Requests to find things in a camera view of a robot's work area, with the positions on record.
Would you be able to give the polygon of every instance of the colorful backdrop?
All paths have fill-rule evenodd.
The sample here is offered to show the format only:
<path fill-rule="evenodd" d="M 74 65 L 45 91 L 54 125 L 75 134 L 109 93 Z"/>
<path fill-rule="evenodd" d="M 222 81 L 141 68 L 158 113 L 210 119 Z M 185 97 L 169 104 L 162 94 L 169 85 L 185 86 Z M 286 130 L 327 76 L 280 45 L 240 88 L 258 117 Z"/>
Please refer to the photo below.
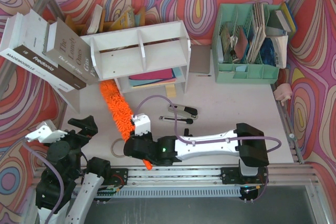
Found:
<path fill-rule="evenodd" d="M 281 75 L 293 97 L 288 112 L 304 159 L 313 164 L 336 207 L 336 0 L 301 0 L 299 27 Z"/>
<path fill-rule="evenodd" d="M 23 14 L 29 11 L 35 0 L 0 0 L 0 33 L 5 20 L 16 12 Z M 280 4 L 286 0 L 56 0 L 65 14 L 69 14 L 77 23 L 84 23 L 95 4 L 103 5 L 107 10 L 106 20 L 116 19 L 129 5 L 137 11 L 146 7 L 146 23 L 160 23 L 173 20 L 184 20 L 193 43 L 210 44 L 214 22 L 220 3 L 251 3 L 263 1 L 269 4 Z M 292 84 L 294 97 L 289 110 L 295 124 L 297 136 L 305 158 L 314 162 L 324 183 L 329 190 L 329 200 L 335 199 L 334 173 L 329 161 L 335 160 L 334 144 L 328 136 L 332 127 L 324 127 L 320 133 L 317 123 L 322 122 L 323 108 L 331 111 L 334 92 L 330 93 L 331 83 L 335 81 L 335 51 L 325 48 L 334 46 L 334 23 L 331 23 L 335 0 L 305 0 L 301 8 L 296 8 L 296 19 L 299 32 L 292 41 L 290 48 L 290 64 L 287 72 L 282 73 L 282 80 Z M 328 66 L 329 73 L 322 73 Z M 16 223 L 22 214 L 22 205 L 34 168 L 36 159 L 21 148 L 18 139 L 29 132 L 39 121 L 51 118 L 60 119 L 64 103 L 52 88 L 40 79 L 32 76 L 21 68 L 17 68 L 9 84 L 5 98 L 0 102 L 0 222 Z M 332 125 L 336 113 L 324 116 L 323 124 Z M 45 150 L 34 146 L 41 152 Z"/>
<path fill-rule="evenodd" d="M 0 0 L 0 37 L 7 17 L 26 14 L 36 0 Z M 0 71 L 4 58 L 0 57 Z M 20 138 L 46 119 L 58 124 L 64 102 L 51 86 L 18 67 L 0 101 L 0 223 L 19 223 L 33 172 L 41 165 Z M 34 143 L 44 155 L 45 149 Z"/>

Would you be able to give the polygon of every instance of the white shelf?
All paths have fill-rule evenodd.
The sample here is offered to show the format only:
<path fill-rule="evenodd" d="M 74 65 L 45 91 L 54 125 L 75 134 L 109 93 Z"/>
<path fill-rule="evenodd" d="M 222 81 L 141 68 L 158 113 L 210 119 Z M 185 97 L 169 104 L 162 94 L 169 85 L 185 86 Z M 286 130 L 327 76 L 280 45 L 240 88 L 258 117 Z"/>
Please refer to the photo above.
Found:
<path fill-rule="evenodd" d="M 181 71 L 181 75 L 177 76 L 174 82 L 158 83 L 158 84 L 155 84 L 154 86 L 140 86 L 140 87 L 134 88 L 130 85 L 128 77 L 118 78 L 117 81 L 120 86 L 120 91 L 122 93 L 128 93 L 132 91 L 139 91 L 142 89 L 150 89 L 150 88 L 156 88 L 156 87 L 165 86 L 169 84 L 178 84 L 178 83 L 185 82 L 184 73 L 181 68 L 180 68 L 180 71 Z"/>
<path fill-rule="evenodd" d="M 183 21 L 136 27 L 81 37 L 91 47 L 92 65 L 101 81 L 114 79 L 121 94 L 156 86 L 132 88 L 128 76 L 179 67 L 181 83 L 186 92 L 191 43 Z M 83 90 L 56 90 L 76 112 L 81 110 Z"/>
<path fill-rule="evenodd" d="M 144 51 L 146 71 L 142 67 L 139 47 L 101 53 L 101 80 L 187 65 L 179 40 L 147 45 L 144 46 Z"/>

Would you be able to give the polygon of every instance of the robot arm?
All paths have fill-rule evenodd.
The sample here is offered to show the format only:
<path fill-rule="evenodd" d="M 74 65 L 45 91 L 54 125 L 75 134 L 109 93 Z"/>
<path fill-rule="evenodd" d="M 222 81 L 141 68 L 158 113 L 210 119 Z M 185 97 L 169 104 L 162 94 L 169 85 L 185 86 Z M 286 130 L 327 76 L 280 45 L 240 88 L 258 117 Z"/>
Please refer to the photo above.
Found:
<path fill-rule="evenodd" d="M 244 176 L 255 176 L 259 167 L 269 164 L 265 140 L 230 141 L 231 137 L 263 136 L 260 130 L 246 124 L 238 123 L 237 129 L 222 134 L 192 137 L 184 136 L 183 143 L 176 136 L 165 136 L 153 141 L 150 120 L 147 115 L 140 114 L 132 117 L 135 126 L 130 138 L 124 146 L 126 156 L 145 159 L 153 165 L 169 166 L 193 157 L 209 155 L 232 155 L 240 158 L 240 172 Z M 197 144 L 199 141 L 226 139 L 219 143 Z"/>
<path fill-rule="evenodd" d="M 61 204 L 53 213 L 49 224 L 80 224 L 84 223 L 86 214 L 91 206 L 97 190 L 111 177 L 110 162 L 94 157 L 87 165 L 83 186 L 66 216 L 71 194 L 76 186 L 75 180 L 80 176 L 81 148 L 98 133 L 98 128 L 92 116 L 83 120 L 70 119 L 69 124 L 81 128 L 65 132 L 57 130 L 51 120 L 44 121 L 37 126 L 37 130 L 26 135 L 28 141 L 35 139 L 49 146 L 46 160 L 61 175 L 64 184 L 64 195 Z M 40 223 L 45 223 L 60 196 L 59 181 L 54 172 L 47 167 L 41 176 L 41 181 L 36 187 L 36 206 Z"/>

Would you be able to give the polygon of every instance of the orange duster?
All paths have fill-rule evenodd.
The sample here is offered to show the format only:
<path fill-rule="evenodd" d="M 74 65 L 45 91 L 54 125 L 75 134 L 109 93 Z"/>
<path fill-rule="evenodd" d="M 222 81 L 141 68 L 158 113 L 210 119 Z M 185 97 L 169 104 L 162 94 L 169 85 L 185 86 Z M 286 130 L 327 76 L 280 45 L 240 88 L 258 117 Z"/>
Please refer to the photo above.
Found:
<path fill-rule="evenodd" d="M 114 80 L 100 82 L 100 92 L 104 97 L 113 120 L 116 122 L 118 131 L 122 139 L 126 142 L 130 138 L 130 132 L 134 131 L 134 125 L 131 123 L 133 112 L 120 94 L 119 89 Z M 152 169 L 151 163 L 143 160 L 148 170 Z"/>

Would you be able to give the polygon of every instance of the mint green desk organizer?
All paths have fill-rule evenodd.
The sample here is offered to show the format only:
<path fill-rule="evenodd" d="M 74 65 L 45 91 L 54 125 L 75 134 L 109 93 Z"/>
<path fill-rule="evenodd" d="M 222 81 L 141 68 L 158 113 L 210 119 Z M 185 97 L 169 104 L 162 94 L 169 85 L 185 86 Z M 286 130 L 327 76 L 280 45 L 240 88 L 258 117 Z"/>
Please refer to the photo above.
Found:
<path fill-rule="evenodd" d="M 241 26 L 248 34 L 253 17 L 252 8 L 252 4 L 221 4 L 219 7 L 212 38 L 212 55 L 217 83 L 273 84 L 278 79 L 279 68 L 263 64 L 259 54 L 254 64 L 248 64 L 246 61 L 241 64 L 218 63 L 217 37 L 223 25 L 236 20 L 230 34 L 238 34 Z M 279 8 L 279 5 L 264 5 L 265 24 L 267 24 L 270 11 Z M 245 72 L 236 71 L 237 67 L 243 65 L 246 66 Z"/>

